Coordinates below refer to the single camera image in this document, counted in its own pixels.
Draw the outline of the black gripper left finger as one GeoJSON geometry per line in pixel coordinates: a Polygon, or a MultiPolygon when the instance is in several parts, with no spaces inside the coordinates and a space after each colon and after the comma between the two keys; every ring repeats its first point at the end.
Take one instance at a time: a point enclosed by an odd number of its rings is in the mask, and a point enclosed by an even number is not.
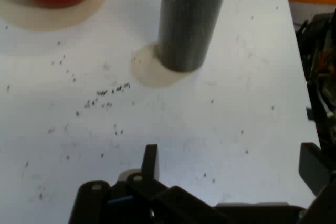
{"type": "Polygon", "coordinates": [[[215,208],[174,186],[159,182],[158,146],[147,145],[140,170],[110,185],[82,184],[69,223],[225,223],[215,208]]]}

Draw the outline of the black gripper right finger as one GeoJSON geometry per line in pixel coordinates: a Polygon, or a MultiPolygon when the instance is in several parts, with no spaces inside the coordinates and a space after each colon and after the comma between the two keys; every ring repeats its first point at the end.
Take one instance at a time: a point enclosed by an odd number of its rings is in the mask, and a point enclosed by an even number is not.
{"type": "Polygon", "coordinates": [[[315,195],[299,223],[335,223],[335,161],[314,143],[302,143],[299,175],[315,195]]]}

